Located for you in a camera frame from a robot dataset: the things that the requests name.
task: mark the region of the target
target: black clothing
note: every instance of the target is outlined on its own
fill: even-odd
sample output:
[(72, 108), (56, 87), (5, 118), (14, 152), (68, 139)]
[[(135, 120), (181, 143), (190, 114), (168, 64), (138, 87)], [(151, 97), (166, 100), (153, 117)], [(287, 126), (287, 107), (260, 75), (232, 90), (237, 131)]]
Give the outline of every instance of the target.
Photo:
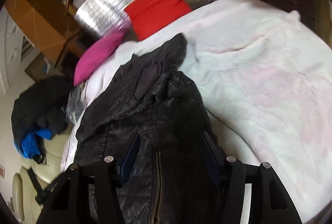
[(195, 83), (177, 72), (185, 51), (179, 34), (151, 53), (133, 55), (86, 109), (76, 133), (74, 162), (81, 166), (114, 155), (140, 134), (131, 178), (117, 189), (126, 223), (215, 222), (220, 193), (206, 170), (199, 137), (208, 132), (217, 140)]
[(67, 105), (73, 82), (66, 77), (50, 77), (35, 83), (15, 100), (12, 112), (14, 141), (21, 142), (34, 124), (60, 134), (66, 127), (63, 107)]

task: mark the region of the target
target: white blanket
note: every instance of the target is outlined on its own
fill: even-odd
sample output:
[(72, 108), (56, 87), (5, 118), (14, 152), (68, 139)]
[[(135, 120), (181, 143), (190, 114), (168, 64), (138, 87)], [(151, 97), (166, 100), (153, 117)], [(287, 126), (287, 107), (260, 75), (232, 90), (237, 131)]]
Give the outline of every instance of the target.
[[(188, 41), (180, 70), (214, 115), (220, 145), (244, 163), (270, 162), (308, 222), (332, 200), (332, 51), (296, 11), (258, 0), (197, 9), (142, 42), (122, 44), (89, 78), (88, 105), (132, 54), (151, 52), (180, 32)], [(73, 162), (78, 127), (62, 170)], [(249, 207), (247, 199), (243, 223)]]

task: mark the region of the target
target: jacket pocket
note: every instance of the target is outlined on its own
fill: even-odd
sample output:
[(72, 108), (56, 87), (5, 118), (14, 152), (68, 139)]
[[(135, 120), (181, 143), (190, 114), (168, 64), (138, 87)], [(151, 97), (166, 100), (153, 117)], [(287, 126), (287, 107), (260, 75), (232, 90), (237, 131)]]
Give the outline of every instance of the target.
[(163, 178), (161, 172), (161, 153), (160, 151), (155, 154), (155, 165), (156, 165), (156, 196), (154, 200), (154, 206), (151, 217), (151, 224), (160, 224), (160, 208), (161, 208), (161, 198), (163, 190)]

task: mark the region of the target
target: red cushion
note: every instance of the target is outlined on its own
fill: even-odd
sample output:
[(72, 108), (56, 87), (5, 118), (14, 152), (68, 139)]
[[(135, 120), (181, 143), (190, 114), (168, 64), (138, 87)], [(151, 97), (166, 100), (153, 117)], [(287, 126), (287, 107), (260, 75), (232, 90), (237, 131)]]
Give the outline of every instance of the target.
[(192, 10), (184, 0), (135, 0), (125, 11), (141, 41)]

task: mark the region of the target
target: metal screw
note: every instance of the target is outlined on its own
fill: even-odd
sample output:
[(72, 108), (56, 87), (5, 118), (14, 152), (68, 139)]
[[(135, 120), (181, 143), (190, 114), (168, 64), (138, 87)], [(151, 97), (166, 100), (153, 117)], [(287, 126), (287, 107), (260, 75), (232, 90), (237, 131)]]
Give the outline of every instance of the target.
[(263, 167), (265, 169), (269, 169), (269, 168), (271, 168), (271, 164), (269, 162), (263, 162)]
[(113, 160), (114, 160), (114, 157), (112, 157), (111, 155), (109, 155), (109, 156), (107, 156), (107, 157), (104, 158), (104, 161), (105, 161), (106, 163), (110, 163), (110, 162), (112, 162)]
[(77, 164), (77, 163), (72, 163), (72, 164), (69, 166), (69, 168), (70, 168), (71, 170), (77, 169), (77, 168), (78, 168), (78, 164)]
[(231, 155), (228, 156), (226, 159), (227, 159), (228, 162), (235, 162), (236, 161), (236, 158), (231, 156)]

